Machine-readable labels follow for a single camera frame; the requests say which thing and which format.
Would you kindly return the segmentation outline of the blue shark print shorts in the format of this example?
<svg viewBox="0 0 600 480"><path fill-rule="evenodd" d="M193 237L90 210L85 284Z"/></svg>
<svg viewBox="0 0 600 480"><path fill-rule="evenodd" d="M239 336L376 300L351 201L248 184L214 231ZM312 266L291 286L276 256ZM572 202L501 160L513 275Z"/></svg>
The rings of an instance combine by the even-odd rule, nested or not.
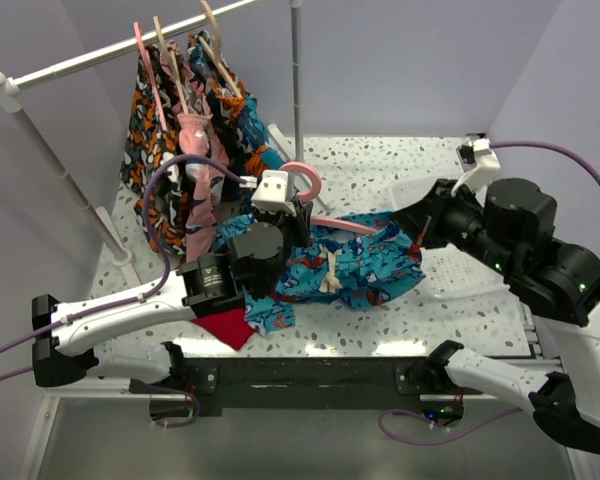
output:
<svg viewBox="0 0 600 480"><path fill-rule="evenodd" d="M285 262L244 258L232 272L243 282L245 320L266 335L295 324L295 304L339 301L352 310L381 306L414 289L425 278L420 247L391 212L338 219L369 227L356 234L313 226L307 247L291 249Z"/></svg>

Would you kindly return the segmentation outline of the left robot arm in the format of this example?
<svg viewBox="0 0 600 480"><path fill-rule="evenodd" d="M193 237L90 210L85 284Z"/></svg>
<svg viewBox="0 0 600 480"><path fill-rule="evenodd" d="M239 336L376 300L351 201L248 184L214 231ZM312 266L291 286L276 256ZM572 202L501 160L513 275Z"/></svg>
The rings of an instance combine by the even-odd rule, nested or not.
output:
<svg viewBox="0 0 600 480"><path fill-rule="evenodd" d="M156 384L165 392L187 380L179 347L167 342L140 349L124 335L175 321L192 321L216 338L242 346L267 321L287 312L273 298L296 246L309 240L311 208L293 201L278 211L254 208L219 230L218 252L169 270L159 279L98 299L32 301L32 367L39 387L59 387L93 376Z"/></svg>

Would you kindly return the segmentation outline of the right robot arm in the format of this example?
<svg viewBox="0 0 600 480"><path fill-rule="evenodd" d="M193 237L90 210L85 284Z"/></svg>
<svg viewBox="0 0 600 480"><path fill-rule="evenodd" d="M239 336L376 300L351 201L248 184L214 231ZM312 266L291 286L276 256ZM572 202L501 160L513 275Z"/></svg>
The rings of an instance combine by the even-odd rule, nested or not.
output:
<svg viewBox="0 0 600 480"><path fill-rule="evenodd" d="M499 274L550 331L562 372L532 373L453 340L408 377L439 393L454 386L494 396L530 414L557 443L600 455L600 260L554 236L556 200L533 182L492 183L484 200L440 179L393 221L426 249L454 246Z"/></svg>

